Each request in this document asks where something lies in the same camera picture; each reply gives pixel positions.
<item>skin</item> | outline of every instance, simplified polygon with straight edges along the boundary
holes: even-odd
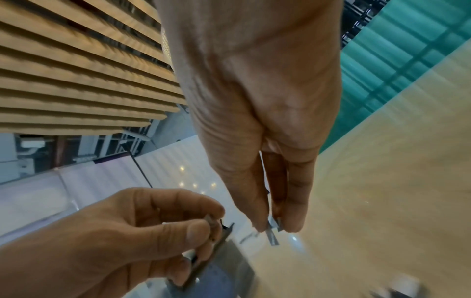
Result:
[[[341,96],[341,0],[155,0],[212,168],[257,230],[301,230]]]
[[[217,201],[188,190],[126,189],[0,248],[0,297],[120,298],[148,278],[182,285],[183,252],[207,260]]]

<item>human hand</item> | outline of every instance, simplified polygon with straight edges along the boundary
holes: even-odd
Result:
[[[340,103],[342,1],[155,1],[211,166],[263,231],[263,163],[273,217],[299,231]]]
[[[207,260],[224,207],[188,190],[132,188],[0,248],[0,297],[120,298],[153,277],[182,285]]]

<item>wooden blind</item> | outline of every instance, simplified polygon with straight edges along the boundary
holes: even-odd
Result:
[[[154,24],[108,0],[0,0],[0,132],[106,135],[179,111],[158,13],[129,4]]]

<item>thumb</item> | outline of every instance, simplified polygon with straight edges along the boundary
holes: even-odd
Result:
[[[128,241],[132,261],[161,260],[200,247],[211,228],[204,219],[134,228]]]

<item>teal panel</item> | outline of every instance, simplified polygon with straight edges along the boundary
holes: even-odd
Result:
[[[391,0],[343,48],[343,94],[322,151],[471,38],[471,0]]]

